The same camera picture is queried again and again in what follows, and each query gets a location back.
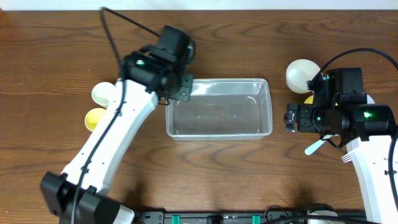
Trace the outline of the grey plastic bowl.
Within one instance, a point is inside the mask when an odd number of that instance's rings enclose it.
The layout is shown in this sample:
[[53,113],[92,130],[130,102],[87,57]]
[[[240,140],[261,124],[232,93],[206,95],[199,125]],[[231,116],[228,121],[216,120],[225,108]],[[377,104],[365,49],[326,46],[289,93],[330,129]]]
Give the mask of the grey plastic bowl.
[[367,104],[375,104],[375,101],[371,98],[370,95],[367,95]]

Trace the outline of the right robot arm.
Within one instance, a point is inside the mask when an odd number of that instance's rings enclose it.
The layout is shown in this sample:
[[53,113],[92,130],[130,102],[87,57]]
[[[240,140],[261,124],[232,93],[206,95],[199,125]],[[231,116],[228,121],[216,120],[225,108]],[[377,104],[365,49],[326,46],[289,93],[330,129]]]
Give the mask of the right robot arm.
[[342,160],[354,165],[366,218],[376,223],[397,223],[397,125],[390,107],[369,104],[365,99],[289,103],[285,123],[289,132],[320,135],[306,148],[306,155],[339,136],[337,148],[347,148]]

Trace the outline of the white plastic bowl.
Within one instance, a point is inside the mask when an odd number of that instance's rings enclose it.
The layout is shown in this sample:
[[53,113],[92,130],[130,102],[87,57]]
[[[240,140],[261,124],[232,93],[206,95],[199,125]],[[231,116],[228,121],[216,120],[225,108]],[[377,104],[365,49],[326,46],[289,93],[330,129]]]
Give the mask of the white plastic bowl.
[[286,84],[295,93],[309,93],[307,82],[312,80],[319,71],[320,67],[311,60],[295,60],[287,67]]

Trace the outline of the yellow plastic bowl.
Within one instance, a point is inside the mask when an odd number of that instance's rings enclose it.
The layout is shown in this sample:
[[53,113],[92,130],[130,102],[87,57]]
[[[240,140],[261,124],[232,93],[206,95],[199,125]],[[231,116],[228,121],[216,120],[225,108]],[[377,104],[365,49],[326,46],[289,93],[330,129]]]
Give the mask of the yellow plastic bowl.
[[309,97],[304,101],[304,103],[305,103],[305,104],[311,105],[311,104],[313,104],[313,99],[314,99],[314,96],[313,96],[313,95],[312,95],[312,96],[309,96]]

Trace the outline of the white plastic cup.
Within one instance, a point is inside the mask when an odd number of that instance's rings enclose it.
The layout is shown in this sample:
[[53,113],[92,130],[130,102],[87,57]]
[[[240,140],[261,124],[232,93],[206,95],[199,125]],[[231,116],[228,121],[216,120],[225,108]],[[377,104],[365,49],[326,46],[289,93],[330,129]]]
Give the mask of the white plastic cup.
[[105,109],[114,100],[115,96],[116,87],[109,82],[98,83],[91,91],[92,100]]

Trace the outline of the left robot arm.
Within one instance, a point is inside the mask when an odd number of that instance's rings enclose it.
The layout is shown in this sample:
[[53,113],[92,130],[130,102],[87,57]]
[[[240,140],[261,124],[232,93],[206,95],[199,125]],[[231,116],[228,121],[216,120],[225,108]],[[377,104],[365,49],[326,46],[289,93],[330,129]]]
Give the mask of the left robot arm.
[[121,78],[87,142],[60,175],[48,172],[40,189],[60,223],[132,223],[133,209],[107,196],[119,164],[161,98],[188,101],[193,76],[185,73],[195,49],[138,50],[120,61]]

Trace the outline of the yellow plastic cup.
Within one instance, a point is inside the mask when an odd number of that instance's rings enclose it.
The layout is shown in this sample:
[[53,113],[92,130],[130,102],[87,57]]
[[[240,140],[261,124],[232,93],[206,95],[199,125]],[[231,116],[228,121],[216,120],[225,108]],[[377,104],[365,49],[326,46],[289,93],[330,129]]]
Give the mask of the yellow plastic cup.
[[104,108],[94,108],[87,112],[85,116],[85,126],[88,130],[94,131],[99,121],[104,116],[106,110]]

